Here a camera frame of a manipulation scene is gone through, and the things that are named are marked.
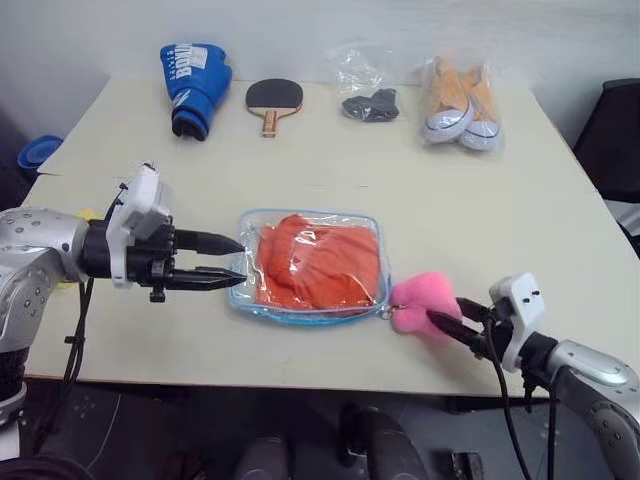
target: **black paddle rubber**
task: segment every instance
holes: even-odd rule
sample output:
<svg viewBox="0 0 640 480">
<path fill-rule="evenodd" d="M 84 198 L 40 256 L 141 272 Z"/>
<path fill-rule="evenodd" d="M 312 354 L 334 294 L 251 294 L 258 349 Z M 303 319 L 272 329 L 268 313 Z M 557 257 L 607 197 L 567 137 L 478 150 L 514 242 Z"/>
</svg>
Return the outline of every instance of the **black paddle rubber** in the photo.
<svg viewBox="0 0 640 480">
<path fill-rule="evenodd" d="M 270 78 L 254 83 L 245 97 L 248 108 L 299 108 L 302 87 L 283 78 Z"/>
</svg>

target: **glove label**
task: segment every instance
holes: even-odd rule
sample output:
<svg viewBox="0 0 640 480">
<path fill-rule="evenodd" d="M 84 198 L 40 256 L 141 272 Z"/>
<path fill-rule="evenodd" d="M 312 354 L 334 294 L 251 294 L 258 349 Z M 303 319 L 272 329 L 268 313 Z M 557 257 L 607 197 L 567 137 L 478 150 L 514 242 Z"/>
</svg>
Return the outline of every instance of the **glove label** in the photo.
<svg viewBox="0 0 640 480">
<path fill-rule="evenodd" d="M 190 43 L 176 45 L 173 49 L 176 67 L 176 78 L 191 75 L 191 67 L 205 68 L 207 54 L 204 47 L 194 47 Z"/>
</svg>

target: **orange cloth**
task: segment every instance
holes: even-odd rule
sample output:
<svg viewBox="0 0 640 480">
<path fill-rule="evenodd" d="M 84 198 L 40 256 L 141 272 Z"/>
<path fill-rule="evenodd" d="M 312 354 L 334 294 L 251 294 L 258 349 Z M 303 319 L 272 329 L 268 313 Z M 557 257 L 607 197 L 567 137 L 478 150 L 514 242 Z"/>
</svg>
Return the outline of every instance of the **orange cloth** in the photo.
<svg viewBox="0 0 640 480">
<path fill-rule="evenodd" d="M 310 225 L 297 214 L 262 229 L 257 266 L 257 303 L 300 310 L 368 307 L 380 275 L 370 229 Z"/>
</svg>

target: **floor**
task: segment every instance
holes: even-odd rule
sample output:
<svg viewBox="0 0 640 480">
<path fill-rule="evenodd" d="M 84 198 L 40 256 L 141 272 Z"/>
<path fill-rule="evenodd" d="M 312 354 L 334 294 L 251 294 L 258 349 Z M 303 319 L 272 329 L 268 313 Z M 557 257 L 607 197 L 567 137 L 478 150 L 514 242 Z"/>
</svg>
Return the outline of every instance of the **floor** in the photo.
<svg viewBox="0 0 640 480">
<path fill-rule="evenodd" d="M 22 417 L 28 437 L 51 395 L 36 382 Z M 376 406 L 406 430 L 432 480 L 454 478 L 442 467 L 450 451 L 478 452 L 485 479 L 520 479 L 501 410 L 452 414 L 444 399 L 365 392 L 243 388 L 164 388 L 117 393 L 77 386 L 57 434 L 43 453 L 64 455 L 87 466 L 98 480 L 162 479 L 168 455 L 197 451 L 210 479 L 231 478 L 244 447 L 259 435 L 286 436 L 295 449 L 295 479 L 367 478 L 364 461 L 350 469 L 334 457 L 336 426 L 347 402 Z M 545 405 L 527 414 L 514 409 L 515 426 L 534 478 L 546 478 Z M 101 444 L 112 424 L 100 455 Z M 556 478 L 606 480 L 608 472 L 589 430 L 559 408 Z"/>
</svg>

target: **ping pong paddle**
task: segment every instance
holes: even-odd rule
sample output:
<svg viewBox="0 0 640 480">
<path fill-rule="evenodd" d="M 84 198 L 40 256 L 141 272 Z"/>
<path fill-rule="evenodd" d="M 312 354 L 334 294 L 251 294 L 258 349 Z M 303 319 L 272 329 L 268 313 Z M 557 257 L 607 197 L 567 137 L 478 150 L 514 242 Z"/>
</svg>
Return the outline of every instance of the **ping pong paddle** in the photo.
<svg viewBox="0 0 640 480">
<path fill-rule="evenodd" d="M 273 138 L 278 119 L 300 110 L 302 87 L 282 78 L 261 80 L 249 87 L 245 101 L 251 113 L 264 118 L 262 136 Z"/>
</svg>

